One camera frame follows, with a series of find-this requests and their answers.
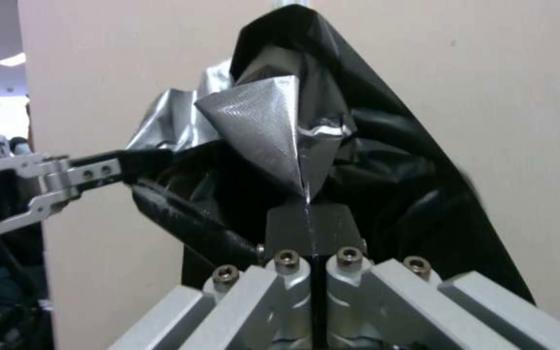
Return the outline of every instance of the beige wall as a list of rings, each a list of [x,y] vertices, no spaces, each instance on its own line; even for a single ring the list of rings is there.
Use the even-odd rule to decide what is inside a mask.
[[[122,148],[154,97],[195,88],[266,2],[18,2],[39,151]],[[122,185],[85,193],[46,224],[61,350],[100,350],[180,281],[182,247]]]
[[[271,1],[19,2],[41,151],[122,147]],[[311,0],[473,178],[542,308],[560,318],[560,2]],[[101,349],[177,283],[180,246],[123,186],[47,222],[60,348]]]

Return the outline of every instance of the screw hole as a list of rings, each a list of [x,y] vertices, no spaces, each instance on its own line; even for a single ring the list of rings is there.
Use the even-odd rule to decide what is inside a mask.
[[[412,259],[409,262],[410,266],[414,266],[414,267],[420,267],[420,268],[424,268],[425,267],[425,263],[423,261],[420,261],[418,259]]]
[[[343,255],[345,255],[345,257],[348,257],[348,258],[355,258],[356,256],[358,256],[358,252],[356,252],[353,249],[345,249],[343,251]]]
[[[293,259],[293,254],[291,252],[283,252],[280,254],[280,259],[282,259],[283,262],[288,263],[291,259]]]
[[[232,270],[229,267],[224,267],[222,269],[220,269],[220,271],[218,272],[218,275],[220,275],[220,277],[222,277],[223,279],[226,279],[228,276],[230,276]]]

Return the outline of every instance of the bolt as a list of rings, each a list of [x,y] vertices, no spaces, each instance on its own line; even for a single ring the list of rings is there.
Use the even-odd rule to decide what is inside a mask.
[[[299,268],[299,254],[295,250],[283,249],[274,256],[276,272],[282,275],[294,273]]]
[[[239,270],[233,264],[223,264],[213,271],[213,286],[218,292],[227,292],[239,280]]]
[[[410,255],[409,257],[403,259],[403,266],[406,266],[408,270],[421,279],[429,281],[429,275],[431,275],[431,264],[422,257]]]
[[[353,246],[344,246],[336,253],[336,263],[348,272],[360,271],[362,268],[362,252]]]

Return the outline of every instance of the ceiling light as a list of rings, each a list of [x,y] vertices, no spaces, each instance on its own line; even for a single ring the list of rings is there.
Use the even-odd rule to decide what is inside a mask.
[[[8,58],[4,58],[3,60],[0,60],[0,64],[6,67],[14,67],[24,63],[25,63],[24,52],[19,53],[18,55],[15,55],[13,57],[8,57]]]

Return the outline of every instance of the silver fabric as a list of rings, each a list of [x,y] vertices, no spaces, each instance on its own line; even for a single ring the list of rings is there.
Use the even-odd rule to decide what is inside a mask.
[[[232,86],[230,62],[225,60],[206,69],[200,86],[194,91],[169,89],[159,95],[126,148],[164,148],[178,152],[217,140],[219,135],[193,103]]]
[[[303,196],[297,94],[298,78],[289,75],[214,93],[195,105],[242,157]]]
[[[244,158],[307,201],[355,131],[331,73],[305,53],[274,46],[262,49],[235,87],[196,106]]]

